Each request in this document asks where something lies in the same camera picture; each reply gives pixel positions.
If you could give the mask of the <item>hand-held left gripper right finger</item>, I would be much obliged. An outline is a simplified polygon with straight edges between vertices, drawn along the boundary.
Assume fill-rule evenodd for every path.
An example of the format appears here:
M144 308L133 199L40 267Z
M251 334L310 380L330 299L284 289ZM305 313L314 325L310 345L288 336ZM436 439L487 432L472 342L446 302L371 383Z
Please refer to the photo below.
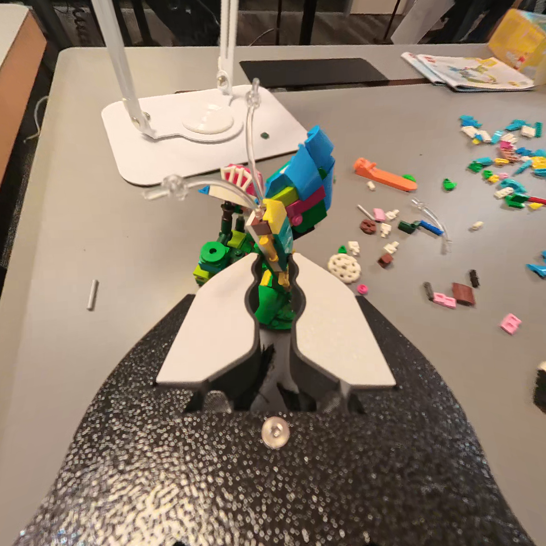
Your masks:
M292 255L292 302L299 306L292 328L292 377L326 379L325 389L392 388L394 375L359 305L341 280L304 257Z

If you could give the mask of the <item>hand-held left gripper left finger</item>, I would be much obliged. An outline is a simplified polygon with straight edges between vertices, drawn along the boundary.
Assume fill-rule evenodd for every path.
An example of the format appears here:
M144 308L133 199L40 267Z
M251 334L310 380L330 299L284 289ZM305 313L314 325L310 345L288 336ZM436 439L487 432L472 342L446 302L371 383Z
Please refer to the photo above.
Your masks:
M196 389L248 360L259 346L251 306L260 257L251 253L198 289L156 377L159 386Z

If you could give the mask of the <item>lego flower butterfly model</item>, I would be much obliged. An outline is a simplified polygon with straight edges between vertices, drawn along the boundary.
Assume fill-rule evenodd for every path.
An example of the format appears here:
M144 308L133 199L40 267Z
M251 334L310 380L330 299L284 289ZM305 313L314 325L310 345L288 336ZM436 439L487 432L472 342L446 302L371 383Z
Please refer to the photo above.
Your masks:
M200 250L193 272L203 286L214 276L249 255L260 257L258 307L255 317L261 326L274 331L289 331L295 320L291 304L289 257L294 237L286 207L282 201L266 197L265 181L257 169L254 151L254 116L260 106L260 82L252 81L247 93L245 145L248 167L238 164L221 168L221 179L188 182L179 175L166 177L160 185L144 192L147 200L172 196L184 200L194 188L206 189L222 199L222 218L215 241Z

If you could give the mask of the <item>blue lego butterfly wing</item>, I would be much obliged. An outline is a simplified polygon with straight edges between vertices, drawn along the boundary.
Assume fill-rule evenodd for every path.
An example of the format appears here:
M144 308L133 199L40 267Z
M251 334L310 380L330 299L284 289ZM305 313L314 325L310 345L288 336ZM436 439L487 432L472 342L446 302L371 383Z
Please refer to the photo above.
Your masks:
M265 182L265 197L282 202L296 240L313 231L331 207L333 149L329 137L315 125L297 153Z

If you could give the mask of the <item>white round lego plate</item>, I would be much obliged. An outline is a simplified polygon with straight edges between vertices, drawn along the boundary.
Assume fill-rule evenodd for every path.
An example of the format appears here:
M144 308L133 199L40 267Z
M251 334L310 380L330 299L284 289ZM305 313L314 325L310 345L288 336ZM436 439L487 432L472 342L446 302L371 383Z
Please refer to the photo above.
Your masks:
M361 277L361 266L355 257L347 253L332 255L326 266L331 275L345 284L357 282Z

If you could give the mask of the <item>group of white lego pieces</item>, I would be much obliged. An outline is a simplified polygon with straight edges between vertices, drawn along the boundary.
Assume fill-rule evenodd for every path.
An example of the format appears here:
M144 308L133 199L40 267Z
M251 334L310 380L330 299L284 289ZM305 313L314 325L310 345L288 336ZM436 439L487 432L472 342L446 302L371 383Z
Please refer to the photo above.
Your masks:
M380 234L380 236L382 238L386 238L390 234L390 232L392 231L392 226L389 224L389 222L392 222L393 220L397 219L397 217L399 215L399 211L397 209L396 210L391 210L391 211L386 212L385 214L386 214L387 222L383 222L383 223L376 222L378 227L379 227L379 234Z

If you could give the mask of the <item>clear lego antenna pieces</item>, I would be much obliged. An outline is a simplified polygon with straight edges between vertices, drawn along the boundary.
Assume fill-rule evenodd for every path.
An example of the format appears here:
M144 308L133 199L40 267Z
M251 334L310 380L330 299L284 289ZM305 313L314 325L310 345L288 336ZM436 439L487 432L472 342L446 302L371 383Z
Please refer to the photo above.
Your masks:
M437 230L441 231L439 236L441 237L441 254L447 255L451 252L452 240L448 234L447 227L445 223L442 222L438 216L432 211L432 209L424 202L420 201L417 198L412 198L412 205L417 208L423 215L427 216L430 223L436 227Z

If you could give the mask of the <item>orange lego brick separator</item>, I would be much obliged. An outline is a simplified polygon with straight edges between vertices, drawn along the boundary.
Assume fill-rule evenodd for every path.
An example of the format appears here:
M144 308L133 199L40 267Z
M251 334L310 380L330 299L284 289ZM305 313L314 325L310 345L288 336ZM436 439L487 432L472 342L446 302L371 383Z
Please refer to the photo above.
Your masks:
M403 192L414 192L418 188L416 181L382 170L365 158L357 159L353 169L359 176Z

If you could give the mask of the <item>pile of loose lego pieces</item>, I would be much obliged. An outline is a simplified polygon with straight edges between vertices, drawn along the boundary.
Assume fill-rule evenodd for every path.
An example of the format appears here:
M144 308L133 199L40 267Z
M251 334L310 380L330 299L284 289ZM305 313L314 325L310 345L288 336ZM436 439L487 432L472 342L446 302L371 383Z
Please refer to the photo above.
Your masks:
M545 196L536 196L519 180L528 174L545 181L545 123L514 119L494 132L472 115L459 117L460 131L473 147L487 147L466 169L495 187L494 198L508 208L536 211L545 208Z

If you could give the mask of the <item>lego instruction booklet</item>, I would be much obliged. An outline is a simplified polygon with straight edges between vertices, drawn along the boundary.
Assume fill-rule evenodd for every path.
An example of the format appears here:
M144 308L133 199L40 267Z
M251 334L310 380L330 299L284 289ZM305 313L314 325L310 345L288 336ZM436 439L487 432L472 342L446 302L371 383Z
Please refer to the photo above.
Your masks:
M404 52L401 58L430 83L457 92L528 91L532 79L496 58L445 57Z

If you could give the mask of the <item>yellow lego box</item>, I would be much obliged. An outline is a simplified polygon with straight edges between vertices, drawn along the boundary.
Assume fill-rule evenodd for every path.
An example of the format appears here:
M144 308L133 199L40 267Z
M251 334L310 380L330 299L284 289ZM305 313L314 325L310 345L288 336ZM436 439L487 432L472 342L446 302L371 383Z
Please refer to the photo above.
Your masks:
M495 58L536 85L545 84L545 15L508 10L487 46Z

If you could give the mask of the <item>white stand with base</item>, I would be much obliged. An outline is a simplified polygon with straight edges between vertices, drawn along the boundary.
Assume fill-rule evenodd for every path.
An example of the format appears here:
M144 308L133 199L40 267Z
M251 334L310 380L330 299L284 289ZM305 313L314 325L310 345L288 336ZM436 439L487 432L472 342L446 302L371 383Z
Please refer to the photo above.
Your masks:
M154 186L169 175L191 177L229 163L248 162L245 145L247 93L233 85L239 1L221 2L216 84L201 91L138 98L112 1L93 1L122 99L106 106L102 120L119 174ZM296 152L307 130L267 89L254 116L258 160ZM268 132L270 138L260 137Z

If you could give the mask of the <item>white panel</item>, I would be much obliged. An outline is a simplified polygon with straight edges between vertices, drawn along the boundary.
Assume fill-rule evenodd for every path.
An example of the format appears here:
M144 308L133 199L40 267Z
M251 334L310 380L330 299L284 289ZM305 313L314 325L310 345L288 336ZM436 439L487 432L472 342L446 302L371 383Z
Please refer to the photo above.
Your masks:
M392 33L392 44L417 44L434 25L431 18L435 3L436 1L407 1L404 17Z

